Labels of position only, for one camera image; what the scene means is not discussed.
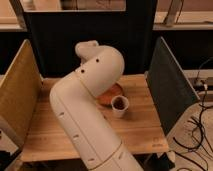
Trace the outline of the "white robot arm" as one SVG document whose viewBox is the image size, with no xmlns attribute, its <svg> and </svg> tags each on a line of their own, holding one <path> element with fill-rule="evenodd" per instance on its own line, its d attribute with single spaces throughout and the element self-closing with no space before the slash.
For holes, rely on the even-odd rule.
<svg viewBox="0 0 213 171">
<path fill-rule="evenodd" d="M 50 91 L 62 128 L 89 171 L 144 171 L 95 103 L 122 76 L 122 54 L 95 40 L 77 43 L 75 53 L 81 65 Z"/>
</svg>

